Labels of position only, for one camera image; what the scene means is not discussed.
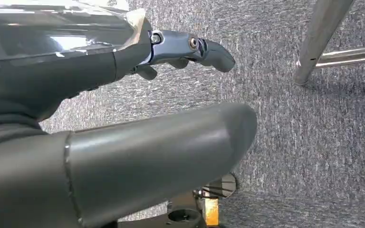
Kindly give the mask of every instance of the stainless steel tube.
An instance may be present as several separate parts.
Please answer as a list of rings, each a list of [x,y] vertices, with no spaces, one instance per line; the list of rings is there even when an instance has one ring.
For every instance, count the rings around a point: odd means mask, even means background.
[[[354,1],[318,0],[316,2],[297,61],[294,75],[296,85],[302,86],[308,81],[329,40]]]
[[[316,68],[344,66],[355,63],[365,63],[365,47],[324,53],[318,61]]]

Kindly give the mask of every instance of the metal stand leg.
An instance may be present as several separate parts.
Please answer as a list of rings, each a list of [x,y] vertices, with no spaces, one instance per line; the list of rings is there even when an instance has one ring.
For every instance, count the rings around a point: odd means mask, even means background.
[[[336,28],[342,22],[355,0],[318,0],[303,41],[297,69],[294,75],[296,85],[304,85],[316,66],[321,54]]]

